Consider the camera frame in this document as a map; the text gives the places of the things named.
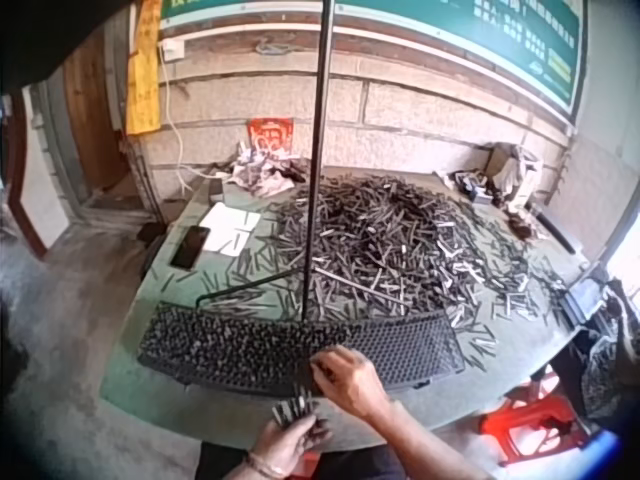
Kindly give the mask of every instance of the red plastic stool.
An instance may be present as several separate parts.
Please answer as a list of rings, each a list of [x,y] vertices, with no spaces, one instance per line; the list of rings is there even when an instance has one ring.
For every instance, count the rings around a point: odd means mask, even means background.
[[[289,480],[307,480],[313,476],[318,462],[320,461],[319,452],[305,452],[298,461],[298,465],[293,473],[288,477]]]
[[[546,431],[543,440],[533,453],[524,454],[518,449],[511,430],[520,427]],[[513,402],[507,402],[497,411],[481,417],[480,433],[492,435],[498,440],[507,457],[506,460],[499,462],[503,467],[580,447],[589,438],[576,418],[569,401],[554,394],[522,407],[515,407]],[[557,445],[547,448],[551,441],[557,441]]]

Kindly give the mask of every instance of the green banner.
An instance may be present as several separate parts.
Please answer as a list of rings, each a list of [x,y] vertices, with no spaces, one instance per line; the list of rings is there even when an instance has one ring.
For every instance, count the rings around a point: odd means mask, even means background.
[[[260,9],[260,2],[239,0],[164,0],[162,17],[246,3],[252,11]],[[573,103],[580,19],[562,0],[342,0],[337,13],[436,35],[551,93],[565,108]]]

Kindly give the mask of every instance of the green table surface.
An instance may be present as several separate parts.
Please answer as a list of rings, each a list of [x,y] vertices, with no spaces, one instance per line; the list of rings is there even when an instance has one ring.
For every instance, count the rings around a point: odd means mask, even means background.
[[[345,173],[388,173],[341,168],[326,168],[323,172],[330,176]],[[434,176],[392,174],[429,190],[459,198],[457,193],[447,190]],[[209,209],[207,187],[205,182],[194,193],[142,281],[122,333],[111,353],[100,395],[124,412],[159,427],[219,445],[249,448],[257,432],[270,417],[273,399],[195,385],[185,387],[166,375],[140,365],[136,359],[138,345],[158,302],[193,306],[196,298],[207,292],[202,273],[205,270],[210,276],[216,274],[218,281],[223,284],[224,272],[231,257],[203,252],[196,264],[197,273],[189,277],[185,277],[188,272],[169,266],[186,229],[198,224]],[[295,191],[288,192],[264,200],[254,198],[234,185],[225,185],[225,203],[230,207],[249,211],[258,211],[270,202],[282,201],[295,194]],[[502,214],[491,206],[479,206],[476,209],[487,218],[502,218]],[[269,234],[272,224],[265,215],[245,248],[259,248],[261,241],[256,237]],[[579,266],[585,262],[580,255],[569,255],[552,238],[536,241],[533,256],[536,259],[548,257],[555,271],[568,283],[578,278]],[[254,278],[266,275],[269,272],[262,270]],[[393,395],[428,428],[445,425],[478,409],[495,405],[501,395],[553,358],[573,335],[562,322],[553,318],[548,325],[542,319],[527,322],[517,316],[513,317],[513,321],[491,320],[493,295],[493,292],[486,290],[479,296],[479,300],[483,302],[479,320],[491,326],[499,342],[497,357],[483,359],[487,372],[467,367],[458,375],[437,380],[422,389]],[[530,295],[545,311],[547,301],[542,292],[534,286],[530,289]],[[280,316],[279,311],[265,314],[266,317]],[[462,350],[465,354],[474,353],[465,335],[468,334],[463,333],[458,337]],[[325,451],[352,450],[383,443],[367,425],[342,413],[331,402],[322,399],[319,413],[329,419],[334,430],[332,440],[324,446]]]

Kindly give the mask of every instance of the tiled wall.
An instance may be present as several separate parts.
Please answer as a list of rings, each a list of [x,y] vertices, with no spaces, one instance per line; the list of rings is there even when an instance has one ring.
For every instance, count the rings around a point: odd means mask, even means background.
[[[184,140],[183,163],[204,172],[227,161],[239,141],[248,142],[246,123],[253,117],[293,118],[294,151],[310,156],[315,62],[306,52],[271,58],[187,48],[186,59],[168,66],[170,115]],[[521,107],[460,79],[368,57],[334,54],[332,73],[325,165],[416,173],[484,168],[489,144],[511,142],[543,158],[540,190],[552,189],[568,140]],[[163,129],[142,138],[163,200],[181,197],[178,142],[166,122],[165,94],[162,86]],[[188,171],[183,177],[195,178]]]
[[[596,260],[640,180],[640,5],[590,2],[589,17],[578,135],[549,208]]]

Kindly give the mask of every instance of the black plastic tray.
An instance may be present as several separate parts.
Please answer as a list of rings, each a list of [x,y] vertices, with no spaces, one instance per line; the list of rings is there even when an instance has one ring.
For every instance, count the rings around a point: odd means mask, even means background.
[[[423,386],[464,370],[444,312],[389,320],[291,322],[221,318],[161,303],[140,343],[139,361],[185,384],[287,397],[312,387],[309,358],[331,345],[359,350],[387,390]]]

